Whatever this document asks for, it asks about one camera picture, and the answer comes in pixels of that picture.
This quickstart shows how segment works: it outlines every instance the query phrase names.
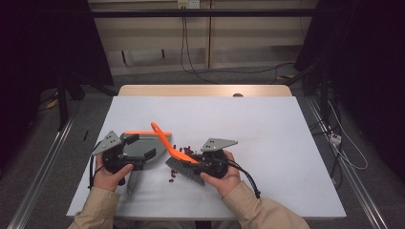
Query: wall outlet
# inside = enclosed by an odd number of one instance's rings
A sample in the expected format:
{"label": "wall outlet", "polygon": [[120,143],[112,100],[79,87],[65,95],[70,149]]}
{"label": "wall outlet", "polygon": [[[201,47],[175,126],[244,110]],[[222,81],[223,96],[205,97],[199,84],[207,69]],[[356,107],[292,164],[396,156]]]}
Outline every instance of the wall outlet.
{"label": "wall outlet", "polygon": [[188,0],[188,8],[189,9],[199,9],[200,0]]}
{"label": "wall outlet", "polygon": [[179,9],[188,9],[188,0],[178,0]]}

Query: black horizontal bar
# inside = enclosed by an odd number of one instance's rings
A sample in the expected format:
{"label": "black horizontal bar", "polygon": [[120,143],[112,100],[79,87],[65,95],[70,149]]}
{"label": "black horizontal bar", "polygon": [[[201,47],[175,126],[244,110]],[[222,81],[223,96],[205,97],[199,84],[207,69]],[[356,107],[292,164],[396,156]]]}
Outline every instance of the black horizontal bar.
{"label": "black horizontal bar", "polygon": [[336,14],[340,10],[271,9],[271,10],[47,10],[40,14],[59,16],[117,17],[312,17],[319,14]]}

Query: white table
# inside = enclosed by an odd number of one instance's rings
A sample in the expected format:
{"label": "white table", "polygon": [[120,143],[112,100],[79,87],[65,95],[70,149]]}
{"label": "white table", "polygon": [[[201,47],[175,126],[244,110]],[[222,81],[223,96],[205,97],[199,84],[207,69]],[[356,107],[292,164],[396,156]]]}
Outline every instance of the white table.
{"label": "white table", "polygon": [[[306,219],[346,216],[295,97],[117,96],[98,140],[110,130],[150,131],[152,121],[172,133],[172,144],[195,150],[209,137],[238,140],[227,150],[253,176],[262,198],[273,198]],[[234,219],[213,187],[182,176],[168,182],[167,158],[164,154],[145,167],[133,195],[117,188],[122,197],[116,217]],[[69,217],[82,209],[88,196],[88,175],[89,165]]]}

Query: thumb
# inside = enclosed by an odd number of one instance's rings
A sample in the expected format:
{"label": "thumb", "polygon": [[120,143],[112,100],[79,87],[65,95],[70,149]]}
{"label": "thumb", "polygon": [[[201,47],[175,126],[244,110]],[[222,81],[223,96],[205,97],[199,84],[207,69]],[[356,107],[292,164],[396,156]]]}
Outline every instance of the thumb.
{"label": "thumb", "polygon": [[200,177],[202,177],[203,181],[211,184],[214,187],[217,187],[218,185],[218,179],[215,177],[212,177],[206,173],[200,173]]}
{"label": "thumb", "polygon": [[121,180],[122,178],[127,176],[129,173],[131,173],[132,169],[134,169],[134,165],[127,164],[121,170],[119,170],[116,174],[114,174],[114,177],[116,177],[117,180]]}

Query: forearm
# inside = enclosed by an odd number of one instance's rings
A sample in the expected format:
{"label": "forearm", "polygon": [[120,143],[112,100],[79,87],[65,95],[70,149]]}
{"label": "forearm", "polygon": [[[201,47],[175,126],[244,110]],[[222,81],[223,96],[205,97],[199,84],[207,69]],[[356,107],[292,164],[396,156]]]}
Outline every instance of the forearm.
{"label": "forearm", "polygon": [[243,228],[309,228],[301,217],[282,204],[269,198],[257,199],[244,182],[224,197],[223,202]]}
{"label": "forearm", "polygon": [[113,228],[118,201],[118,194],[93,187],[83,210],[75,215],[69,228]]}

